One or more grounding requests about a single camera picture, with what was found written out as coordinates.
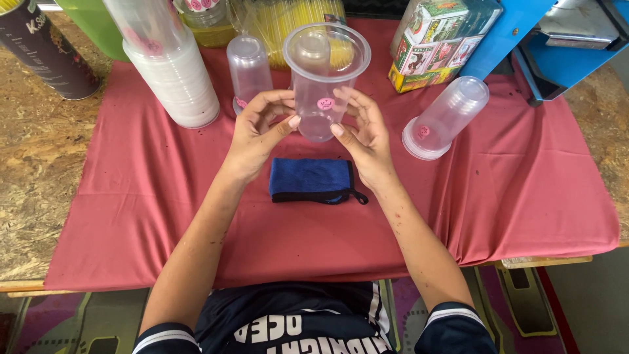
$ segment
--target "blue towel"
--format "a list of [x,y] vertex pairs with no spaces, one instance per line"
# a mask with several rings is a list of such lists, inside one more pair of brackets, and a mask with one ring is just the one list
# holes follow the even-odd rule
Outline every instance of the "blue towel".
[[354,190],[352,162],[332,159],[273,159],[269,194],[274,203],[310,201],[339,204],[356,197],[369,201]]

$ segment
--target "blue machine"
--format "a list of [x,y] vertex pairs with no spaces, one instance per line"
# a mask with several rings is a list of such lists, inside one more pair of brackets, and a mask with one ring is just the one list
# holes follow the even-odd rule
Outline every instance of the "blue machine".
[[620,34],[619,39],[606,46],[606,49],[557,47],[547,44],[548,36],[540,33],[538,24],[549,9],[560,1],[498,0],[498,2],[503,7],[502,15],[483,38],[460,75],[484,79],[513,51],[513,57],[518,61],[533,91],[534,97],[529,99],[529,104],[533,106],[559,96],[610,60],[628,43],[627,0],[598,0],[598,4],[594,4],[605,9],[608,18]]

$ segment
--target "green container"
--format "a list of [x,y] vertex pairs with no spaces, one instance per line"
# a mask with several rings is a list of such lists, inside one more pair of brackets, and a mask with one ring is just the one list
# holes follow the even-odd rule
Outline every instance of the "green container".
[[56,2],[105,55],[130,62],[122,50],[122,35],[107,12],[103,0],[56,0]]

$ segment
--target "black can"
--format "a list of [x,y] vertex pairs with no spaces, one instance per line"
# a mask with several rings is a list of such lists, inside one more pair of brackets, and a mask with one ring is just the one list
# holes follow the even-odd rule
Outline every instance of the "black can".
[[35,3],[0,14],[0,43],[68,100],[94,94],[101,79]]

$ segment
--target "hand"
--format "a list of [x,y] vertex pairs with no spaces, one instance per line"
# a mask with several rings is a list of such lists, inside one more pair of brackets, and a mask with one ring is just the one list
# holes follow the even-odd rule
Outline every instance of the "hand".
[[[301,122],[301,117],[294,115],[294,98],[294,91],[286,89],[264,91],[254,97],[236,117],[234,136],[221,170],[245,183],[257,178],[271,150]],[[290,116],[269,125],[276,115]]]
[[352,155],[360,180],[377,193],[398,178],[382,113],[376,101],[357,89],[335,89],[334,95],[347,101],[347,114],[356,118],[358,129],[335,123],[330,130]]

